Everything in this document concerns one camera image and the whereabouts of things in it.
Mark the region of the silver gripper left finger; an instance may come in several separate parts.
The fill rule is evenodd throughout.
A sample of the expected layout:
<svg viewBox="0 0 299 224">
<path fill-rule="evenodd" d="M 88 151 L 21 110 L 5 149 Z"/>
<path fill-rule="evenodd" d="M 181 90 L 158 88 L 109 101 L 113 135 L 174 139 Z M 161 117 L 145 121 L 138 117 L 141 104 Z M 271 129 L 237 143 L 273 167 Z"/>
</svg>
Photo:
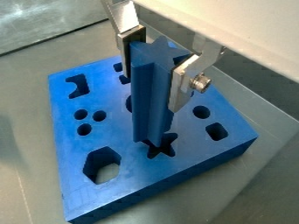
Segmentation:
<svg viewBox="0 0 299 224">
<path fill-rule="evenodd" d="M 116 33 L 116 46 L 121 55 L 122 72 L 130 77 L 129 43 L 145 42 L 145 28 L 138 24 L 132 0 L 100 0 Z"/>
</svg>

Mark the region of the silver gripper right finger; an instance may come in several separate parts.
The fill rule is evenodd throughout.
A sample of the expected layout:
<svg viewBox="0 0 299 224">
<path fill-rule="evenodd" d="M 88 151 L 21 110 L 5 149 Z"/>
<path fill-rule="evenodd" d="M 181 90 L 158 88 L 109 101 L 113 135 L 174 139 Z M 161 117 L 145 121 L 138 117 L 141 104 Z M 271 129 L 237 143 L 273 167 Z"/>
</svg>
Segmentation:
<svg viewBox="0 0 299 224">
<path fill-rule="evenodd" d="M 169 89 L 168 109 L 176 113 L 192 97 L 192 91 L 204 93 L 211 78 L 204 70 L 211 67 L 225 52 L 225 47 L 198 33 L 194 34 L 190 55 L 174 66 Z"/>
</svg>

